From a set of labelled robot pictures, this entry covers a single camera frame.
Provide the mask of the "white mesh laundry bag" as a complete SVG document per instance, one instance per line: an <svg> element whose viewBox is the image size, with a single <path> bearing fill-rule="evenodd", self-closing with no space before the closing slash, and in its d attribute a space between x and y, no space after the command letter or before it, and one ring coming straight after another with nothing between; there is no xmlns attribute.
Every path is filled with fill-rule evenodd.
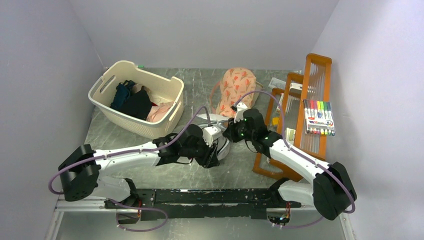
<svg viewBox="0 0 424 240"><path fill-rule="evenodd" d="M226 130L225 123L228 123L229 117L222 116L219 114L209 115L210 123L202 123L199 125L201 130L205 127L214 126L221 129L222 136L214 141L217 144L217 158L219 161L223 160L230 151L230 141L223 136L223 132Z"/></svg>

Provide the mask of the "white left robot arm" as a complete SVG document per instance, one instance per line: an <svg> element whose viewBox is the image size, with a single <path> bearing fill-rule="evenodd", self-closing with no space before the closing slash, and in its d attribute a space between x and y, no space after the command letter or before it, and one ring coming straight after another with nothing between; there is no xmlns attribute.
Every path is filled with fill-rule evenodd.
<svg viewBox="0 0 424 240"><path fill-rule="evenodd" d="M179 133L134 147L94 150L90 144L83 144L58 167L62 194L68 202L97 196L132 208L139 200L134 182L129 178L113 178L112 173L136 167L179 164L180 158L196 161L208 169L219 166L228 152L229 140L219 127L195 124Z"/></svg>

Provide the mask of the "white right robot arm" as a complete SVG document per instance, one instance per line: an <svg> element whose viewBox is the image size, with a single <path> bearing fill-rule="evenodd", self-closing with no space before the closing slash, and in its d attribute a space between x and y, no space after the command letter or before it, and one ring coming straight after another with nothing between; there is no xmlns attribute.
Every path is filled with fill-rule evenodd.
<svg viewBox="0 0 424 240"><path fill-rule="evenodd" d="M254 149L271 160L286 165L304 182L284 180L270 193L270 202L282 207L297 202L314 207L327 220L356 210L357 194L346 167L340 162L319 160L290 144L281 134L271 131L255 108L233 106L236 115L228 121L223 135L231 142L251 142Z"/></svg>

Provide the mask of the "pink floral mesh bag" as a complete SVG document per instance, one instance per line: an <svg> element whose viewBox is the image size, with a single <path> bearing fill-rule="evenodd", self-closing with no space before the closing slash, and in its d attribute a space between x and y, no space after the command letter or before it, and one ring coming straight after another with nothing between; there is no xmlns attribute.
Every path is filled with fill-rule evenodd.
<svg viewBox="0 0 424 240"><path fill-rule="evenodd" d="M232 118L236 114L232 109L236 101L248 92L262 89L263 85L257 81L257 77L251 70L244 67L230 68L212 88L209 95L211 111L214 114ZM220 92L220 100L217 105L213 105L212 98L216 90Z"/></svg>

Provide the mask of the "cream plastic laundry basket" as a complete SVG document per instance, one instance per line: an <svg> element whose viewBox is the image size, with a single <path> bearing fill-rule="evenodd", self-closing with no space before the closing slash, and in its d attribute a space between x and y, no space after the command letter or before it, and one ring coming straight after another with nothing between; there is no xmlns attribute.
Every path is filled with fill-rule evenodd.
<svg viewBox="0 0 424 240"><path fill-rule="evenodd" d="M91 87L88 98L114 124L155 139L171 133L184 110L184 83L120 60Z"/></svg>

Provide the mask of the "orange wooden rack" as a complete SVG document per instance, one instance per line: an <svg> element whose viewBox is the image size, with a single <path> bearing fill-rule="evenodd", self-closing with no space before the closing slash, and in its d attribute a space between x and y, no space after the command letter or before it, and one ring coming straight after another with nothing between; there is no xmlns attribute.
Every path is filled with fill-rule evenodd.
<svg viewBox="0 0 424 240"><path fill-rule="evenodd" d="M287 74L284 88L273 88L274 97L282 97L284 120L279 120L278 133L295 130L293 145L307 154L324 161L326 159L327 137L306 133L304 100L330 101L332 59L309 53L306 56L304 73Z"/></svg>

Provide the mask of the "white paper tag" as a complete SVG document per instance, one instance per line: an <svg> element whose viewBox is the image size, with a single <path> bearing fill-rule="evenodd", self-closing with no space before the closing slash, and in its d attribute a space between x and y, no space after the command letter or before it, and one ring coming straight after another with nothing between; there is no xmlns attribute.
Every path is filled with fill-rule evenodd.
<svg viewBox="0 0 424 240"><path fill-rule="evenodd" d="M274 89L274 88L284 89L286 87L286 82L276 77L272 77L268 84L268 87L271 89Z"/></svg>

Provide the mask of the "pink garment in basket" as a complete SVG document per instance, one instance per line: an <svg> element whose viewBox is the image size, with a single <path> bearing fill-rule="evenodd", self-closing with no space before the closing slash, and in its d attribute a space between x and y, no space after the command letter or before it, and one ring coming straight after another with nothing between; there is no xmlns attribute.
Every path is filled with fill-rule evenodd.
<svg viewBox="0 0 424 240"><path fill-rule="evenodd" d="M151 123L159 122L173 106L173 102L164 102L151 107L146 120Z"/></svg>

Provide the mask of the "pack of coloured markers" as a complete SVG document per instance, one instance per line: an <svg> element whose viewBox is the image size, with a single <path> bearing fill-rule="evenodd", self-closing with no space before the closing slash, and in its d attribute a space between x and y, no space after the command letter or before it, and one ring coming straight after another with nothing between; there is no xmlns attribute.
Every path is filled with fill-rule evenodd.
<svg viewBox="0 0 424 240"><path fill-rule="evenodd" d="M305 133L320 136L335 136L335 122L329 101L304 99Z"/></svg>

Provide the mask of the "black garment in basket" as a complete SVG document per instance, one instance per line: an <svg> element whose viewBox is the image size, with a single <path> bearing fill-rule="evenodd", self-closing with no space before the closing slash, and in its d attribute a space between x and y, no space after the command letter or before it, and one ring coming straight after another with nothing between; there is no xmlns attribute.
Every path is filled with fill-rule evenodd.
<svg viewBox="0 0 424 240"><path fill-rule="evenodd" d="M119 109L125 115L145 121L152 108L152 102L145 89L132 95Z"/></svg>

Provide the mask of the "teal garment in basket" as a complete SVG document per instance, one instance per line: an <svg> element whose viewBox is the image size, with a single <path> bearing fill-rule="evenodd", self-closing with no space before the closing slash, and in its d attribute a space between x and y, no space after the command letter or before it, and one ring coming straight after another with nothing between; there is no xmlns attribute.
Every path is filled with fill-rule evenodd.
<svg viewBox="0 0 424 240"><path fill-rule="evenodd" d="M119 110L131 97L131 90L135 84L136 83L132 80L120 82L116 87L116 92L113 101L110 104L110 108L113 110Z"/></svg>

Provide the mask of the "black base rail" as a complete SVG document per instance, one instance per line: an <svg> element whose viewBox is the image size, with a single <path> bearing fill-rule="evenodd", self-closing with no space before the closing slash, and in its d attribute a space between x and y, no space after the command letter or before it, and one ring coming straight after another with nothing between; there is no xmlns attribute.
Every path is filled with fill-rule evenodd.
<svg viewBox="0 0 424 240"><path fill-rule="evenodd" d="M137 189L137 200L126 203L141 207L140 221L250 217L265 220L270 209L299 208L298 202L286 202L270 188L223 189Z"/></svg>

